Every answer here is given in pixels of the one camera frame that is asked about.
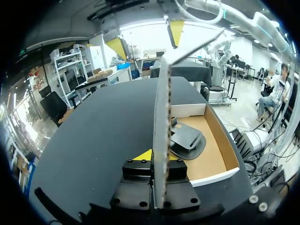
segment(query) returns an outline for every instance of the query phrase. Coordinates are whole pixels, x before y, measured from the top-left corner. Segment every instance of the bolt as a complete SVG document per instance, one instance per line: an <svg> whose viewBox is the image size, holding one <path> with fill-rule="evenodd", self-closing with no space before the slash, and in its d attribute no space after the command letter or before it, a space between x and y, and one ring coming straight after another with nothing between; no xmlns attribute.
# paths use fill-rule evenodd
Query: bolt
<svg viewBox="0 0 300 225"><path fill-rule="evenodd" d="M258 206L258 210L260 212L265 212L265 211L267 211L267 209L268 209L268 204L266 202L262 202Z"/></svg>
<svg viewBox="0 0 300 225"><path fill-rule="evenodd" d="M250 202L251 204L257 203L257 202L258 202L258 196L257 196L257 195L252 195L252 196L250 196L250 197L249 197L249 202Z"/></svg>

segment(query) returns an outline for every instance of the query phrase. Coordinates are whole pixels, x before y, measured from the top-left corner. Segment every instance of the storage box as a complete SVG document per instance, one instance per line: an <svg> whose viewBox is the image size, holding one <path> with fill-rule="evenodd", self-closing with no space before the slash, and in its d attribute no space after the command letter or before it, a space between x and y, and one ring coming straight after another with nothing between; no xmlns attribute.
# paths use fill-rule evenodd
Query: storage box
<svg viewBox="0 0 300 225"><path fill-rule="evenodd" d="M184 160L193 187L225 180L240 168L233 146L221 124L206 104L172 105L171 116L200 130L206 139L203 152L193 160Z"/></svg>

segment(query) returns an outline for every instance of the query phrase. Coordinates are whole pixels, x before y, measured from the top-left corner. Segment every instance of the screw hole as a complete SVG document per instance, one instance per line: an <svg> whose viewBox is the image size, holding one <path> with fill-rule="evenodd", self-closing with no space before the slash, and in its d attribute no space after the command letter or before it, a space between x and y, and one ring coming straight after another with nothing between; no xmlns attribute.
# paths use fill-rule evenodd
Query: screw hole
<svg viewBox="0 0 300 225"><path fill-rule="evenodd" d="M196 198L191 199L191 203L197 203L197 202L198 202L198 199L196 199Z"/></svg>
<svg viewBox="0 0 300 225"><path fill-rule="evenodd" d="M165 208L169 208L172 204L170 202L164 202L164 207Z"/></svg>
<svg viewBox="0 0 300 225"><path fill-rule="evenodd" d="M146 202L140 202L141 207L146 207L147 205L148 205L148 203L146 203Z"/></svg>
<svg viewBox="0 0 300 225"><path fill-rule="evenodd" d="M113 203L119 204L119 203L120 203L120 199L119 199L119 198L114 198L114 199L113 199Z"/></svg>

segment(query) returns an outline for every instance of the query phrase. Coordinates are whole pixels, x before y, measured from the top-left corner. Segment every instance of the man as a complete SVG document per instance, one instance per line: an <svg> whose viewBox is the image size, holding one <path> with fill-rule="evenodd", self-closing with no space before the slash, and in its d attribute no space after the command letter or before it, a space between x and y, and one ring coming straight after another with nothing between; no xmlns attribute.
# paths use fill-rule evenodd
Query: man
<svg viewBox="0 0 300 225"><path fill-rule="evenodd" d="M279 106L282 100L287 101L290 92L290 84L287 81L288 75L289 75L288 66L283 63L281 65L281 75L274 75L272 79L267 77L266 79L267 85L274 88L272 93L269 96L261 97L258 101L259 102L259 107L257 111L258 121L261 121L265 107L269 107L269 106L274 107L277 104Z"/></svg>
<svg viewBox="0 0 300 225"><path fill-rule="evenodd" d="M231 58L230 58L230 60L231 60L231 63L232 64L238 64L239 65L239 63L240 63L240 60L239 60L239 55L235 55L235 56L232 56Z"/></svg>

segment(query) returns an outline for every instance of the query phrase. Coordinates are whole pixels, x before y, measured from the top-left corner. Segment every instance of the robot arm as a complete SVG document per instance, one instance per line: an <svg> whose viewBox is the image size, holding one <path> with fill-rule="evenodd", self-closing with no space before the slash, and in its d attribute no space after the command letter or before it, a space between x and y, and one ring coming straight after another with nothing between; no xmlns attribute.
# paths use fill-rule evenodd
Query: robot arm
<svg viewBox="0 0 300 225"><path fill-rule="evenodd" d="M209 46L205 48L207 54L211 56L212 59L215 58L214 52L221 47L224 47L224 55L219 60L215 59L212 65L217 68L221 68L226 62L232 57L232 52L230 50L231 43L234 41L233 36L226 36L222 41L216 40L212 42Z"/></svg>

